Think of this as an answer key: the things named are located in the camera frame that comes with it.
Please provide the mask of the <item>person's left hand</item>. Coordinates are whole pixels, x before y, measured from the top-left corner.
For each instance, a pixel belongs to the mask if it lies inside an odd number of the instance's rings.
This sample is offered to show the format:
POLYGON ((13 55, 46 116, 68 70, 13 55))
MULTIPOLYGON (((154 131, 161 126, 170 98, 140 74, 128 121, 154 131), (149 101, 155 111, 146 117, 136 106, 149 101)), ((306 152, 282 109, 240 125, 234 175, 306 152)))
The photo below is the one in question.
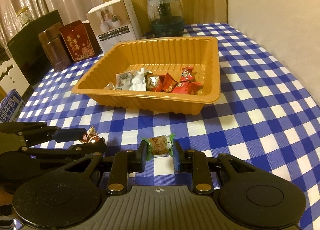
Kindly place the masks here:
POLYGON ((16 228, 14 219, 15 212, 12 208, 13 195, 8 193, 3 186, 1 186, 1 230, 12 230, 16 228))

